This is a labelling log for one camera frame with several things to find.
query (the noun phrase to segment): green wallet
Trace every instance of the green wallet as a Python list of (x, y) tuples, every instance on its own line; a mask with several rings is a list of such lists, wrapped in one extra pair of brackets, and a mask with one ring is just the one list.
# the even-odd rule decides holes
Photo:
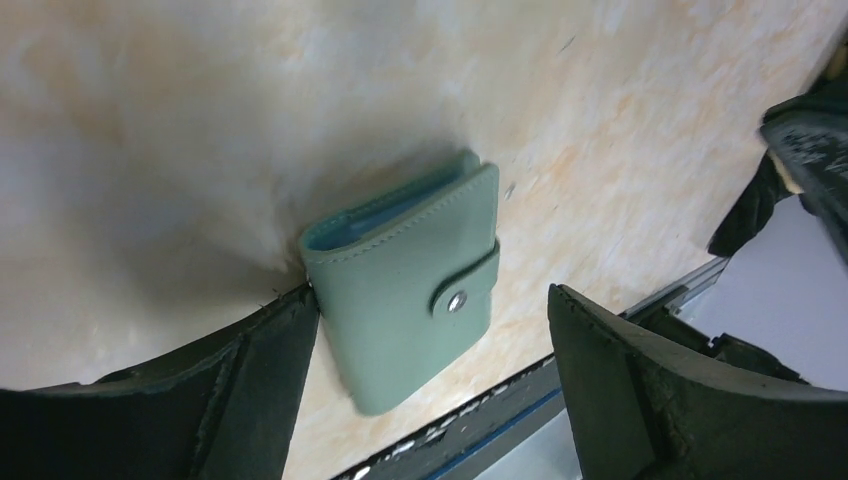
[(497, 166), (463, 152), (301, 236), (324, 330), (360, 413), (391, 410), (486, 332), (497, 205)]

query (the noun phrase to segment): wallet snap button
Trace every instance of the wallet snap button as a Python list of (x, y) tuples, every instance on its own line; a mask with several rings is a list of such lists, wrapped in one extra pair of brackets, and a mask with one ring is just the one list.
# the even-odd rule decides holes
[(468, 300), (468, 294), (465, 293), (465, 290), (460, 290), (456, 292), (448, 302), (448, 312), (454, 313), (458, 311), (465, 305), (466, 300)]

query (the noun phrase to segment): table surface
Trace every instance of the table surface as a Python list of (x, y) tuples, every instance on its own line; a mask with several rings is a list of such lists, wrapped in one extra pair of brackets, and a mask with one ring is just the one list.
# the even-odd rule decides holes
[(492, 325), (358, 416), (323, 335), (286, 479), (332, 476), (551, 351), (545, 293), (617, 311), (709, 257), (848, 4), (9, 1), (0, 384), (99, 376), (303, 281), (307, 223), (470, 147), (501, 169)]

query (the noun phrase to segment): wallet stitching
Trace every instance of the wallet stitching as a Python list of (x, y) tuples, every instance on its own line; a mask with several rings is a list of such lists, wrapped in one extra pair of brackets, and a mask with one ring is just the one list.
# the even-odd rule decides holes
[[(432, 216), (433, 214), (435, 214), (439, 210), (441, 210), (441, 209), (447, 207), (448, 205), (454, 203), (459, 198), (461, 198), (463, 195), (471, 192), (475, 188), (479, 187), (482, 183), (489, 180), (491, 178), (491, 176), (492, 175), (485, 175), (485, 176), (481, 177), (480, 179), (476, 180), (475, 182), (466, 185), (465, 188), (463, 188), (462, 190), (454, 192), (449, 197), (447, 197), (447, 198), (443, 199), (442, 201), (440, 201), (439, 203), (433, 205), (430, 209), (428, 209), (424, 212), (421, 212), (415, 218), (410, 219), (407, 223), (404, 223), (403, 225), (401, 225), (400, 228), (398, 228), (397, 230), (392, 232), (389, 236), (382, 238), (382, 239), (378, 240), (377, 242), (372, 243), (371, 245), (364, 246), (360, 250), (358, 250), (358, 251), (356, 251), (356, 252), (354, 252), (350, 255), (347, 255), (347, 256), (344, 256), (344, 257), (341, 257), (341, 258), (331, 258), (329, 260), (306, 260), (306, 263), (310, 263), (310, 264), (339, 263), (339, 262), (345, 262), (345, 261), (350, 260), (352, 258), (356, 258), (356, 257), (358, 257), (358, 256), (360, 256), (364, 253), (367, 253), (367, 252), (379, 247), (380, 245), (388, 242), (389, 240), (397, 237), (398, 235), (402, 234), (403, 232), (409, 230), (410, 228), (412, 228), (416, 224), (420, 223), (421, 221), (427, 219), (428, 217)], [(492, 185), (492, 186), (494, 187), (494, 188), (492, 188), (492, 193), (493, 193), (493, 197), (494, 197), (494, 204), (497, 206), (497, 196), (498, 196), (497, 185)], [(489, 216), (490, 221), (495, 220), (495, 218), (497, 216), (496, 212), (497, 212), (497, 207), (492, 211), (492, 214)]]
[(427, 175), (424, 178), (419, 178), (417, 180), (413, 180), (409, 184), (401, 187), (397, 190), (388, 192), (380, 197), (377, 197), (374, 200), (371, 200), (365, 205), (354, 207), (353, 209), (344, 211), (338, 218), (334, 218), (329, 222), (318, 226), (315, 228), (312, 233), (309, 235), (309, 239), (313, 239), (315, 237), (321, 236), (327, 233), (328, 230), (331, 230), (332, 227), (338, 224), (341, 221), (347, 220), (351, 216), (358, 216), (363, 214), (368, 214), (376, 210), (378, 207), (382, 207), (383, 205), (395, 201), (398, 197), (402, 197), (407, 194), (410, 190), (417, 189), (419, 186), (427, 184), (427, 183), (435, 183), (436, 179), (439, 177), (444, 177), (448, 174), (450, 169), (444, 169), (442, 171), (433, 172), (430, 175)]

